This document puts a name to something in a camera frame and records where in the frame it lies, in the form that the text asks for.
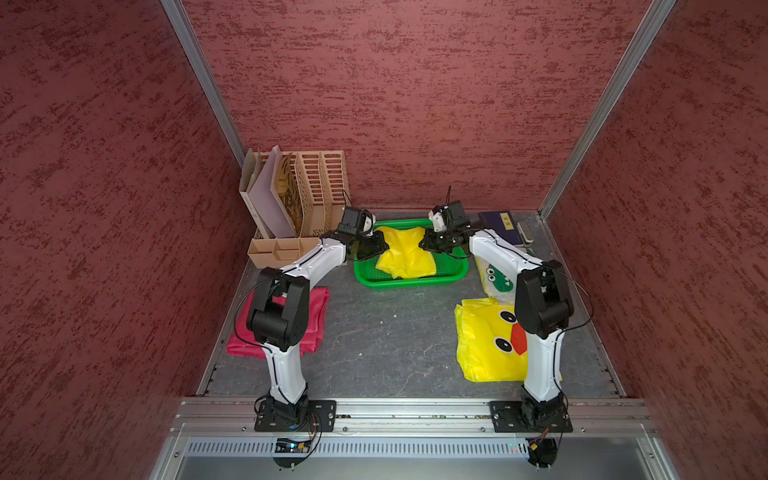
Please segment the plain yellow raincoat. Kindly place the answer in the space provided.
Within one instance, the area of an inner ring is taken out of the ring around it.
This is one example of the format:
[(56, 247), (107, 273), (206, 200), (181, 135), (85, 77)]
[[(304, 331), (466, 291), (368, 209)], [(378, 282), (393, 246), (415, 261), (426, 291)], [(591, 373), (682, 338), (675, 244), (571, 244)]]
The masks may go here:
[(437, 273), (437, 265), (431, 252), (419, 247), (425, 233), (423, 227), (399, 230), (379, 227), (384, 233), (389, 248), (380, 255), (376, 268), (393, 279), (418, 279)]

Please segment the green dinosaur raincoat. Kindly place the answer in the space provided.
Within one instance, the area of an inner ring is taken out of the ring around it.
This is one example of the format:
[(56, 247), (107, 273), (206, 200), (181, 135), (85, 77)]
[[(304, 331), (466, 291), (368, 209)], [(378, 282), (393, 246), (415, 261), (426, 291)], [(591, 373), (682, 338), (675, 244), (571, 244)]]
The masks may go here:
[(515, 280), (504, 275), (486, 260), (476, 257), (475, 263), (480, 274), (483, 291), (486, 295), (495, 299), (500, 304), (513, 306), (516, 296)]

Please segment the yellow duck raincoat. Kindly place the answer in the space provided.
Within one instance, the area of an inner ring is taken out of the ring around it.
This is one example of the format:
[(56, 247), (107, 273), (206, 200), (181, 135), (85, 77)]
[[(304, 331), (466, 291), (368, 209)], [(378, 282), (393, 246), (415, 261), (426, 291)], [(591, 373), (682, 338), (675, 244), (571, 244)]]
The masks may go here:
[(514, 308), (493, 298), (465, 299), (455, 308), (457, 362), (471, 382), (522, 382), (528, 367), (527, 331)]

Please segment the pink raincoat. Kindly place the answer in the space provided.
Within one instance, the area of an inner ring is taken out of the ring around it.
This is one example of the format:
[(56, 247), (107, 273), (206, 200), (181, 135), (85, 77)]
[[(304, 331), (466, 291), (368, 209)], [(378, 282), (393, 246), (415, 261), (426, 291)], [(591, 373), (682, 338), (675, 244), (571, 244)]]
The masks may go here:
[[(247, 313), (253, 296), (254, 294), (250, 293), (245, 298), (238, 312), (233, 333), (226, 346), (226, 353), (230, 356), (266, 358), (263, 349), (256, 344), (253, 333), (246, 327)], [(326, 287), (316, 287), (311, 291), (308, 328), (300, 341), (301, 355), (315, 353), (323, 341), (329, 299), (330, 290)]]

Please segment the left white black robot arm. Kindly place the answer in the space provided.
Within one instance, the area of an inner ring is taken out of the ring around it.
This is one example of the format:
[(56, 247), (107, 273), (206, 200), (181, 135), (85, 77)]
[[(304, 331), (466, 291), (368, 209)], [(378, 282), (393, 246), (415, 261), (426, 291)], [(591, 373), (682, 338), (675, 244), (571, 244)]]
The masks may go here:
[(270, 375), (270, 388), (258, 411), (259, 428), (294, 430), (310, 420), (299, 344), (309, 325), (312, 289), (346, 261), (364, 261), (388, 249), (380, 231), (333, 232), (297, 261), (261, 270), (246, 318), (247, 329), (266, 355)]

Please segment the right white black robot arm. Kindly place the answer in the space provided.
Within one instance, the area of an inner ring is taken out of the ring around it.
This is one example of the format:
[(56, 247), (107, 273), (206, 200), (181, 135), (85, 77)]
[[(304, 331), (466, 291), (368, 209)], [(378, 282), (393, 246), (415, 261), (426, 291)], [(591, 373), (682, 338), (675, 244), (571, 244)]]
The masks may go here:
[(567, 402), (561, 387), (561, 351), (574, 314), (574, 301), (570, 277), (563, 265), (534, 257), (495, 231), (479, 228), (429, 228), (420, 247), (445, 254), (461, 247), (515, 280), (515, 315), (528, 346), (527, 375), (521, 392), (522, 422), (533, 429), (564, 418)]

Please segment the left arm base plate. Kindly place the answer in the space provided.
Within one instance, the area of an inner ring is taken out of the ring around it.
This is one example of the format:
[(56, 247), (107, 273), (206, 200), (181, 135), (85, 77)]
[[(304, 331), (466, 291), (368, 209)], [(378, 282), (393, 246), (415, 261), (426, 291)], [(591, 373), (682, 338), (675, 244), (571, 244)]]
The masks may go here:
[(285, 404), (272, 398), (255, 405), (256, 432), (315, 433), (332, 432), (336, 420), (337, 402), (333, 400), (301, 399), (297, 404)]

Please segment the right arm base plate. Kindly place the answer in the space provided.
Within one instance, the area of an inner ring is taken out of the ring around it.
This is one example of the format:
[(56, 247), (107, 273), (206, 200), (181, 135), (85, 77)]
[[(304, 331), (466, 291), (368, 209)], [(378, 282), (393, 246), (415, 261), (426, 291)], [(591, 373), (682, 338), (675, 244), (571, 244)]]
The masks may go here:
[(571, 433), (573, 426), (563, 401), (491, 401), (490, 418), (495, 433)]

